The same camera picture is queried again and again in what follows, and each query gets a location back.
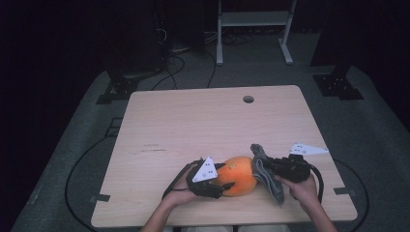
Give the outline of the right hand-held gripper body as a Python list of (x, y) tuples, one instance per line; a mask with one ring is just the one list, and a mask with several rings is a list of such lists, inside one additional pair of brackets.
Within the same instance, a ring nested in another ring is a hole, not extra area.
[(305, 156), (322, 155), (328, 153), (327, 148), (315, 147), (295, 142), (289, 150), (289, 155), (273, 160), (272, 167), (276, 175), (293, 183), (305, 181), (313, 172), (319, 181), (322, 180), (320, 171), (305, 160)]

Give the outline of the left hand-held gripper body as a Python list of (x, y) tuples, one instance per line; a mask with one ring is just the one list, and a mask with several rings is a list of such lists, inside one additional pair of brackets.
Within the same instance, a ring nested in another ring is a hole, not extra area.
[(189, 190), (197, 196), (219, 199), (223, 187), (212, 183), (219, 176), (217, 169), (212, 157), (197, 160), (186, 177)]

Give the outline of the orange pumpkin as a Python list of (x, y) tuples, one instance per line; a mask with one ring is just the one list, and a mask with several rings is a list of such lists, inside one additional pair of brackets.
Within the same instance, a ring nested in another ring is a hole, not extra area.
[(254, 190), (257, 180), (252, 175), (249, 157), (234, 157), (224, 161), (226, 165), (218, 169), (219, 176), (214, 179), (214, 185), (222, 186), (227, 183), (235, 182), (230, 190), (224, 190), (222, 195), (236, 197), (250, 193)]

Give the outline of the grey fluffy cloth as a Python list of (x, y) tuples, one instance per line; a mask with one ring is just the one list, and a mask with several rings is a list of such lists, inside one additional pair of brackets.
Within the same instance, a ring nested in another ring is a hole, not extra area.
[(268, 169), (263, 165), (263, 160), (274, 162), (274, 159), (268, 157), (259, 144), (251, 144), (250, 150), (253, 153), (251, 163), (253, 177), (268, 190), (273, 200), (281, 207), (284, 203), (282, 183), (275, 178), (275, 170)]

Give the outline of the person's left hand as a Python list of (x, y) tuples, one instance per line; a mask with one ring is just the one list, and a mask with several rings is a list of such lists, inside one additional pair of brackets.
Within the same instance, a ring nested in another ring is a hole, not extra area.
[(171, 191), (164, 197), (163, 200), (180, 205), (188, 204), (197, 198), (193, 192), (189, 190), (186, 177), (189, 174), (187, 170), (181, 177), (177, 178)]

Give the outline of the person's right hand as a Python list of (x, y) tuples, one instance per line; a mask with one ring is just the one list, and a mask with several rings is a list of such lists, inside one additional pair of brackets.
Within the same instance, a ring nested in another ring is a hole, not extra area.
[(303, 208), (309, 209), (313, 205), (319, 204), (316, 183), (312, 175), (300, 183), (291, 182), (280, 176), (276, 176), (276, 179), (288, 186), (289, 193), (300, 202)]

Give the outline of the black stand base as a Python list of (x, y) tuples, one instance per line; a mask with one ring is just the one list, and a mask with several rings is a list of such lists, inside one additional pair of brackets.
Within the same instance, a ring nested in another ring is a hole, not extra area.
[(125, 71), (108, 70), (109, 82), (105, 91), (98, 97), (96, 104), (110, 104), (113, 101), (128, 100), (133, 92), (137, 90), (139, 82), (156, 76), (161, 69), (151, 71)]
[(336, 65), (326, 74), (315, 74), (315, 81), (323, 97), (338, 97), (342, 101), (362, 100), (364, 97), (347, 79), (350, 65)]

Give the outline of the white metal stand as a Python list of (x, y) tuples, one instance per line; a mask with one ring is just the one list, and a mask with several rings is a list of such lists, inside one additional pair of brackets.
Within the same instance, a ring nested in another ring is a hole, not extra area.
[(224, 27), (260, 27), (260, 26), (283, 26), (284, 32), (278, 39), (286, 65), (293, 64), (293, 58), (287, 46), (287, 41), (298, 0), (291, 0), (288, 11), (277, 12), (239, 12), (225, 13), (222, 10), (222, 0), (218, 4), (217, 47), (216, 64), (223, 64), (222, 29)]

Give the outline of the dark cabinet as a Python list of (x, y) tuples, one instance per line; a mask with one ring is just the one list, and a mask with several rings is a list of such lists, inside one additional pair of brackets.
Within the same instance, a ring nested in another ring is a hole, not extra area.
[(164, 67), (154, 0), (113, 0), (124, 73), (159, 72)]

